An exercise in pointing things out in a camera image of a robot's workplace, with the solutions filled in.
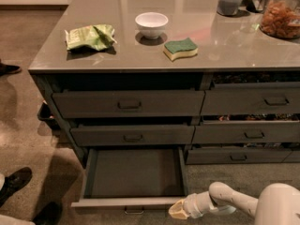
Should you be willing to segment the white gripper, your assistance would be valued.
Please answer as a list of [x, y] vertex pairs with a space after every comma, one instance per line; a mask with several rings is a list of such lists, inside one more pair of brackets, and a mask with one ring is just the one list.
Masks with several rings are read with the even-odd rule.
[[175, 219], [201, 218], [205, 214], [225, 216], [234, 213], [236, 209], [230, 205], [219, 205], [210, 196], [209, 192], [188, 195], [169, 209], [169, 215]]

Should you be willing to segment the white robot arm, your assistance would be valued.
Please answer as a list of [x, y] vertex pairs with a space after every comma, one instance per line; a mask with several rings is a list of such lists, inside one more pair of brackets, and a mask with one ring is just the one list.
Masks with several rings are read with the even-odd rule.
[[214, 182], [202, 193], [177, 201], [170, 209], [172, 218], [200, 218], [207, 213], [229, 215], [236, 209], [254, 219], [254, 225], [300, 225], [300, 191], [290, 185], [267, 186], [258, 198]]

